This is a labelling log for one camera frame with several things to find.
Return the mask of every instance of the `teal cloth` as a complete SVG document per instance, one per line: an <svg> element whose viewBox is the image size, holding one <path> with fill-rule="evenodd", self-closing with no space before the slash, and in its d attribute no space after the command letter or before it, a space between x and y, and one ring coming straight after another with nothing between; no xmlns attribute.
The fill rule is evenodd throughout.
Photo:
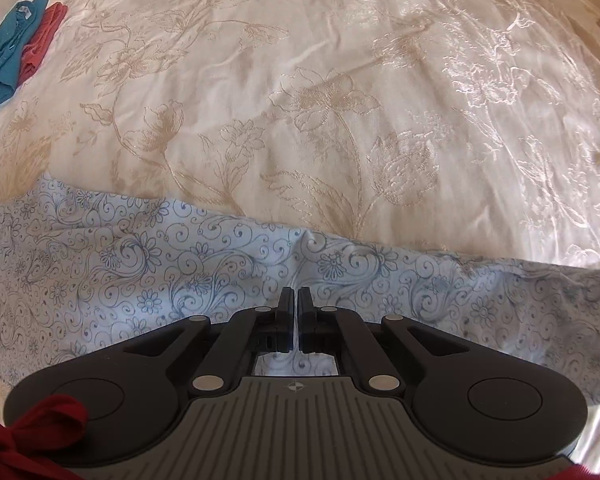
<svg viewBox="0 0 600 480"><path fill-rule="evenodd" d="M0 24L0 104L16 90L22 49L38 30L47 3L48 0L18 2Z"/></svg>

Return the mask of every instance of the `red cloth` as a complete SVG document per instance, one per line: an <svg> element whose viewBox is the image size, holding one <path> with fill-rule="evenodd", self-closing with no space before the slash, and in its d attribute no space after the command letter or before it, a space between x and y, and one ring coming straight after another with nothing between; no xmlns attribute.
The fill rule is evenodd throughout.
<svg viewBox="0 0 600 480"><path fill-rule="evenodd" d="M38 453L78 442L87 419L87 410L73 397L52 395L13 426L0 424L0 480L81 480Z"/></svg>
<svg viewBox="0 0 600 480"><path fill-rule="evenodd" d="M549 480L600 480L600 475L590 473L581 465L574 465L556 476L552 476Z"/></svg>
<svg viewBox="0 0 600 480"><path fill-rule="evenodd" d="M42 15L42 21L38 30L24 46L22 51L22 58L20 58L20 75L18 76L18 86L24 83L32 75L36 73L38 67L42 63L43 57L45 57L46 51L51 44L51 40L54 38L54 34L60 22L64 20L64 16L69 7L61 4L60 2L54 3L52 6L46 8L45 13Z"/></svg>

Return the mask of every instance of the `light blue patterned fabric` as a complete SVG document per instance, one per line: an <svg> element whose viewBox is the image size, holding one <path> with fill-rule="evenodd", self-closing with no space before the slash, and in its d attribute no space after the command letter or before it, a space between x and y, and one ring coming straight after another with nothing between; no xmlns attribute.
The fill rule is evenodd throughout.
<svg viewBox="0 0 600 480"><path fill-rule="evenodd" d="M0 378L13 386L184 316L223 322L275 305L286 285L365 320L397 312L543 364L600 403L600 270L382 247L48 176L0 205ZM334 366L293 352L256 372Z"/></svg>

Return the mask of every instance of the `metal pin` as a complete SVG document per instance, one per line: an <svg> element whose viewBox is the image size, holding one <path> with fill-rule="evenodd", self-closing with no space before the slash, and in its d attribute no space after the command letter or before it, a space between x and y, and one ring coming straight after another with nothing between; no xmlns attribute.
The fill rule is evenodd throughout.
<svg viewBox="0 0 600 480"><path fill-rule="evenodd" d="M374 375L369 379L369 386L374 390L388 392L400 386L400 381L392 375Z"/></svg>
<svg viewBox="0 0 600 480"><path fill-rule="evenodd" d="M213 390L222 388L224 381L222 377L218 377L217 375L200 375L200 377L193 379L191 384L197 390L212 392Z"/></svg>

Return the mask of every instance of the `floral embroidered pattern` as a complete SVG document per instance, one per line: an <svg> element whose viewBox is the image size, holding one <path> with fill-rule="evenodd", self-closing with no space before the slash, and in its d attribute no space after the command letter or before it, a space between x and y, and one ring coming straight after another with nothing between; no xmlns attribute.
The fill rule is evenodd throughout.
<svg viewBox="0 0 600 480"><path fill-rule="evenodd" d="M438 165L431 140L412 132L378 137L368 156L374 172L374 190L399 206L418 203L438 182Z"/></svg>
<svg viewBox="0 0 600 480"><path fill-rule="evenodd" d="M123 136L123 141L143 152L164 154L169 141L176 136L183 121L182 103L169 101L168 104L160 105L155 110L145 108L146 127L138 132L127 132Z"/></svg>
<svg viewBox="0 0 600 480"><path fill-rule="evenodd" d="M34 204L28 218L25 204ZM148 224L156 208L162 222ZM4 219L18 226L9 254ZM48 176L0 205L0 380L13 386L193 314L225 322L276 304L287 285L310 286L318 305L368 321L401 314L543 364L600 402L600 270L365 244L179 201L85 192ZM333 370L330 357L300 352L270 354L256 367Z"/></svg>
<svg viewBox="0 0 600 480"><path fill-rule="evenodd" d="M264 148L262 132L264 128L255 128L253 121L246 123L235 120L234 124L228 124L220 130L220 136L230 145L225 152L226 160L235 162L243 155L246 158L253 156L253 150Z"/></svg>
<svg viewBox="0 0 600 480"><path fill-rule="evenodd" d="M392 36L385 34L374 40L374 55L382 64L393 68L413 68L424 58L418 38L411 34Z"/></svg>
<svg viewBox="0 0 600 480"><path fill-rule="evenodd" d="M167 70L186 53L185 50L165 48L159 42L115 51L98 70L96 85L106 86L99 97L115 92L128 78L137 79Z"/></svg>
<svg viewBox="0 0 600 480"><path fill-rule="evenodd" d="M315 130L330 114L355 112L366 114L378 108L378 101L353 87L347 74L332 70L326 79L304 68L297 68L291 76L283 77L280 90L269 96L274 106L293 114L296 128Z"/></svg>

